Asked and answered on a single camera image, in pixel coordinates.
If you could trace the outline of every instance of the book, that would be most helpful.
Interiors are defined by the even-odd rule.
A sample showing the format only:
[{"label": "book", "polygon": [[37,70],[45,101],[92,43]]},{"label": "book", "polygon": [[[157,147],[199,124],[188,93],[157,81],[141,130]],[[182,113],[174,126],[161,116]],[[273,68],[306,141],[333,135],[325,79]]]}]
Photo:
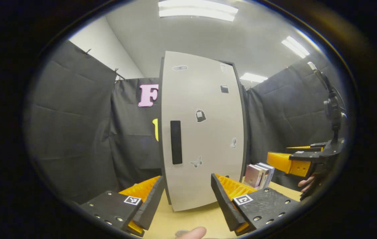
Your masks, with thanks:
[{"label": "book", "polygon": [[264,167],[264,168],[269,168],[269,173],[268,173],[268,178],[267,178],[267,182],[265,183],[265,188],[266,187],[268,187],[269,186],[269,183],[271,182],[271,180],[272,180],[272,176],[274,175],[274,167],[272,167],[272,166],[270,166],[270,165],[267,165],[267,164],[265,164],[265,163],[263,163],[263,162],[260,162],[260,163],[258,163],[257,165],[260,165],[260,166],[262,166],[262,167]]},{"label": "book", "polygon": [[267,181],[267,178],[268,178],[268,174],[269,174],[269,168],[265,168],[265,167],[262,167],[260,165],[255,165],[257,168],[261,169],[262,170],[262,179],[261,179],[261,183],[259,184],[258,188],[257,189],[263,189],[264,186],[265,186],[265,183]]},{"label": "book", "polygon": [[246,167],[246,174],[244,175],[244,183],[251,186],[252,188],[257,188],[261,183],[262,170],[255,167],[255,165],[249,164]]}]

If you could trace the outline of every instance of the black curtain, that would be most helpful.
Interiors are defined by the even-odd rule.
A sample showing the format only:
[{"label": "black curtain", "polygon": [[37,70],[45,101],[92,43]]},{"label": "black curtain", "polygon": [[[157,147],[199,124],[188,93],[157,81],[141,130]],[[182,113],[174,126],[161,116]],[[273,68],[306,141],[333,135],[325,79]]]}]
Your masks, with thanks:
[{"label": "black curtain", "polygon": [[119,80],[111,95],[110,146],[120,189],[161,175],[153,119],[160,118],[160,94],[151,107],[138,107],[140,85],[158,78]]},{"label": "black curtain", "polygon": [[[328,99],[328,91],[308,62],[313,62],[325,73],[342,99],[346,99],[344,78],[318,52],[252,87],[247,91],[252,162],[266,163],[268,151],[284,153],[286,147],[326,142],[333,137],[331,121],[326,118],[323,104]],[[342,124],[339,136],[346,137],[346,127]],[[297,187],[299,180],[299,177],[285,176],[282,171],[275,172],[272,179],[295,190],[301,189]]]},{"label": "black curtain", "polygon": [[108,142],[115,78],[66,41],[33,80],[24,124],[27,147],[60,197],[84,203],[117,188]]}]

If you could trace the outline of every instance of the wooden table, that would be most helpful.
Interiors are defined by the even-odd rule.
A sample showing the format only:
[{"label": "wooden table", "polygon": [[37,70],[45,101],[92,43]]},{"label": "wooden table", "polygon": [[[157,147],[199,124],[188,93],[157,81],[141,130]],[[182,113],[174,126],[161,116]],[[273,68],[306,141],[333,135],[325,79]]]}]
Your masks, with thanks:
[{"label": "wooden table", "polygon": [[[299,201],[301,198],[301,192],[276,183],[271,182],[269,187],[293,200]],[[145,231],[143,238],[175,239],[175,233],[178,230],[192,230],[198,226],[207,229],[205,238],[228,239],[237,237],[234,232],[228,229],[217,202],[190,210],[174,212],[172,206],[167,202],[166,192],[163,191],[150,229]]]}]

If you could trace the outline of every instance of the black handle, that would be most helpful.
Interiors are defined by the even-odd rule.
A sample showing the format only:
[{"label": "black handle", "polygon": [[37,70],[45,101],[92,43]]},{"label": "black handle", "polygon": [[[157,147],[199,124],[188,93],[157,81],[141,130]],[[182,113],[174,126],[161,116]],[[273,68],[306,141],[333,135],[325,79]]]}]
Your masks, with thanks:
[{"label": "black handle", "polygon": [[172,148],[172,164],[182,164],[181,121],[170,121],[170,145]]}]

